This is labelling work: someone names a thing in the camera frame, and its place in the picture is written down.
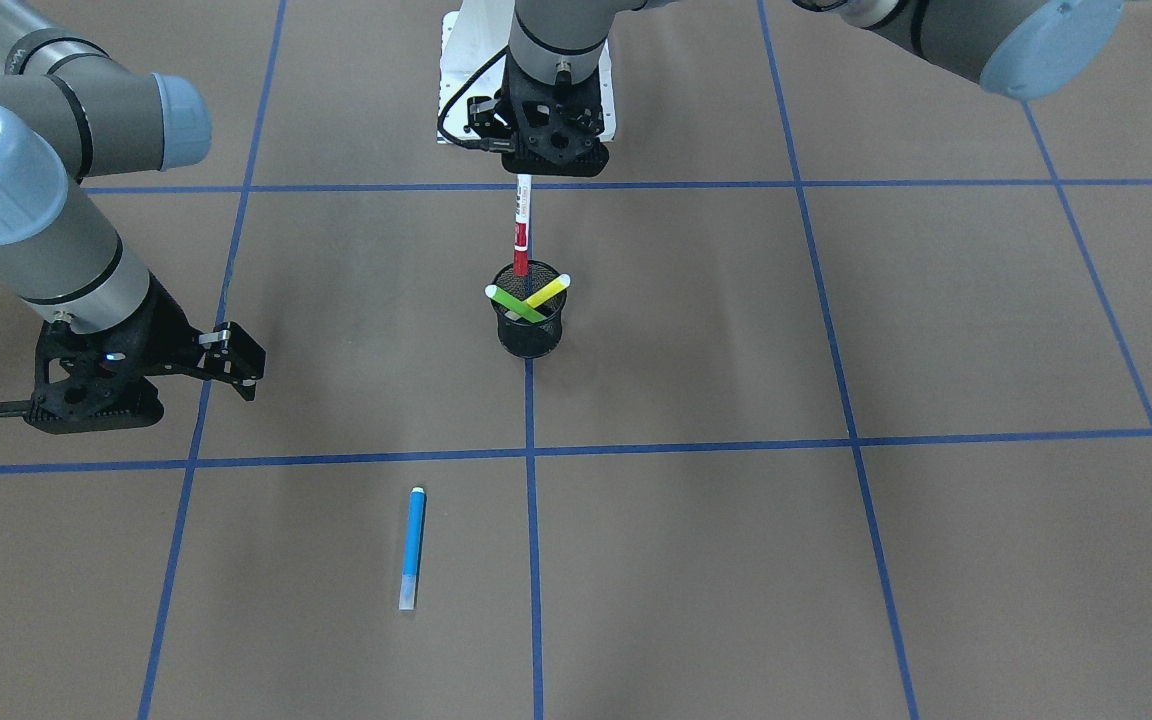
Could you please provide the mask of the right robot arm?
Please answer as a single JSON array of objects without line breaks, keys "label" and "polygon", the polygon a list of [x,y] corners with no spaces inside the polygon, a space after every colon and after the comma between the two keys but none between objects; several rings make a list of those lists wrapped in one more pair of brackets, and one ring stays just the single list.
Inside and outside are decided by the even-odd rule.
[{"label": "right robot arm", "polygon": [[154,379],[253,400],[266,354],[237,323],[200,331],[84,192],[91,177],[192,167],[211,147],[191,82],[138,74],[26,1],[0,1],[0,282],[40,314],[29,397],[50,434],[151,427]]}]

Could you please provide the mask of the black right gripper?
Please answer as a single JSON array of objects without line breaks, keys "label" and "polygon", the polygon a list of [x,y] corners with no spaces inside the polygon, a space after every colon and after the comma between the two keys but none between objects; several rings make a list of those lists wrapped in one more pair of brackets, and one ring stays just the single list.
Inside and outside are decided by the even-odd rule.
[{"label": "black right gripper", "polygon": [[188,323],[159,279],[124,323],[78,334],[70,323],[45,323],[35,347],[35,388],[24,420],[52,435],[145,429],[162,419],[154,376],[189,374],[228,384],[255,401],[266,350],[238,323],[209,333]]}]

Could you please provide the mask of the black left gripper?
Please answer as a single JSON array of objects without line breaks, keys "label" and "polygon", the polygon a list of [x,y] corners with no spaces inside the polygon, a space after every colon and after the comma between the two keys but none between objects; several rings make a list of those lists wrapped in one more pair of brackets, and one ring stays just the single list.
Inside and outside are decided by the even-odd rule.
[{"label": "black left gripper", "polygon": [[505,73],[513,149],[500,159],[505,170],[531,176],[593,179],[611,159],[605,129],[602,85],[593,76],[576,85],[545,85],[522,70]]}]

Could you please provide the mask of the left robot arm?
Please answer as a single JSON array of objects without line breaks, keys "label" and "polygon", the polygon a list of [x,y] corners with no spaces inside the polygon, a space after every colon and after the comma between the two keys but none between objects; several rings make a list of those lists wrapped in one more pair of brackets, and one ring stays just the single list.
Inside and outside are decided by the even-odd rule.
[{"label": "left robot arm", "polygon": [[[1056,94],[1106,50],[1123,1],[799,1],[881,38],[986,94],[1026,103]],[[607,167],[599,61],[617,20],[659,1],[516,1],[495,60],[503,135],[484,138],[506,172],[593,179]]]}]

